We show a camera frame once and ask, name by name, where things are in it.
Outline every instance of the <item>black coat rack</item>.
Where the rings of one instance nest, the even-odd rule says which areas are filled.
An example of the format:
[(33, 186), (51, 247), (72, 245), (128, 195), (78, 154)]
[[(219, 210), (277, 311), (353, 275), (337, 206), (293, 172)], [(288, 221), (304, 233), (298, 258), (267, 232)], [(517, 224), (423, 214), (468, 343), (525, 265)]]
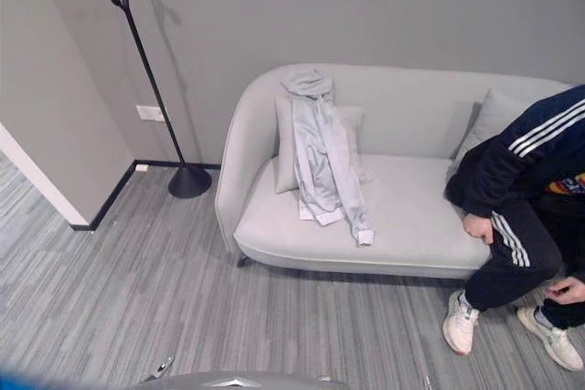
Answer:
[(168, 129), (168, 133), (171, 135), (173, 145), (175, 146), (176, 155), (179, 158), (179, 167), (168, 184), (168, 191), (171, 193), (171, 195), (176, 196), (177, 198), (192, 198), (194, 196), (201, 195), (204, 192), (206, 192), (208, 188), (211, 186), (211, 176), (205, 170), (185, 162), (185, 158), (183, 157), (181, 149), (179, 148), (179, 144), (176, 141), (173, 125), (171, 124), (171, 121), (168, 118), (165, 104), (163, 103), (163, 99), (161, 98), (161, 93), (158, 90), (158, 86), (156, 85), (156, 80), (154, 79), (153, 71), (150, 69), (150, 63), (148, 62), (148, 58), (146, 57), (146, 53), (144, 52), (143, 43), (140, 39), (140, 36), (138, 35), (138, 29), (136, 29), (136, 24), (134, 23), (134, 19), (132, 16), (132, 11), (130, 10), (129, 0), (111, 1), (114, 5), (118, 6), (126, 15), (126, 20), (128, 21), (128, 26), (132, 31), (134, 42), (136, 43), (138, 53), (140, 54), (140, 58), (144, 64), (144, 69), (146, 70), (146, 74), (148, 75), (150, 84), (153, 87), (156, 102), (158, 103), (158, 106), (161, 109), (163, 116), (165, 117), (166, 128)]

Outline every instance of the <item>shoelace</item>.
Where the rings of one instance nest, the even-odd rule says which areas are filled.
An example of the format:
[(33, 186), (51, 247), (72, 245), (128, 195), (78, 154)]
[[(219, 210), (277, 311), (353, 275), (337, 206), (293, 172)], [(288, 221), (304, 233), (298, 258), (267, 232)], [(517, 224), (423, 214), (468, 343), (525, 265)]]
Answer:
[[(457, 317), (457, 326), (459, 326), (461, 330), (466, 329), (469, 331), (473, 326), (477, 326), (478, 312), (473, 308), (467, 307), (466, 310), (463, 310), (463, 306), (460, 306), (457, 312), (455, 312), (455, 316)], [(468, 322), (473, 324), (472, 328), (469, 327)]]
[(569, 345), (569, 337), (567, 336), (567, 332), (563, 331), (562, 329), (553, 328), (552, 330), (552, 341), (557, 342), (560, 346), (564, 347)]

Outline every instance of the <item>striped sleeve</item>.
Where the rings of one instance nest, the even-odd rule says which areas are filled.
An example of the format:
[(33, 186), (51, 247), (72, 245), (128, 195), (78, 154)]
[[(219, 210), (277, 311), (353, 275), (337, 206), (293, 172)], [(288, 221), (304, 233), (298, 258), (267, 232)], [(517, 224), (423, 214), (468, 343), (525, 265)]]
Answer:
[(491, 142), (465, 188), (463, 209), (489, 217), (532, 164), (585, 137), (585, 85), (536, 102)]

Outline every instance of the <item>white sneaker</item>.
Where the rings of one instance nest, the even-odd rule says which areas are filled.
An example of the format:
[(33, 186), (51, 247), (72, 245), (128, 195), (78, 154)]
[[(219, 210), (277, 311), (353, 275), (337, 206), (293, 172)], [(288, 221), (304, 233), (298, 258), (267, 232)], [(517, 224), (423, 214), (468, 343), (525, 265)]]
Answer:
[(553, 327), (549, 329), (537, 321), (534, 316), (536, 308), (518, 308), (516, 315), (529, 331), (534, 333), (545, 345), (548, 355), (560, 366), (577, 372), (583, 369), (583, 360), (570, 343), (567, 331)]
[(442, 334), (457, 354), (467, 355), (472, 351), (473, 327), (479, 311), (459, 302), (462, 293), (463, 290), (455, 291), (449, 298), (449, 315), (442, 324)]

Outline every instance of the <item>light gray sofa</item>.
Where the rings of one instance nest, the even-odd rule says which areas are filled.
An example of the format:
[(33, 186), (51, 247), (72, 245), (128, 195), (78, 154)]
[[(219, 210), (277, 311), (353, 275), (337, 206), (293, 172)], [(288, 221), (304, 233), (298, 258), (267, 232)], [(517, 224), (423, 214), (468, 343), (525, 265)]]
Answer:
[[(358, 248), (347, 222), (328, 227), (298, 219), (298, 191), (274, 192), (278, 125), (274, 98), (292, 69), (315, 67), (335, 80), (337, 105), (365, 110), (359, 151), (373, 177), (362, 186), (376, 229)], [(226, 246), (270, 265), (320, 271), (464, 279), (489, 258), (469, 237), (460, 212), (443, 199), (451, 157), (475, 102), (490, 88), (527, 99), (567, 88), (547, 79), (482, 73), (356, 67), (288, 66), (246, 89), (223, 157), (216, 211)]]

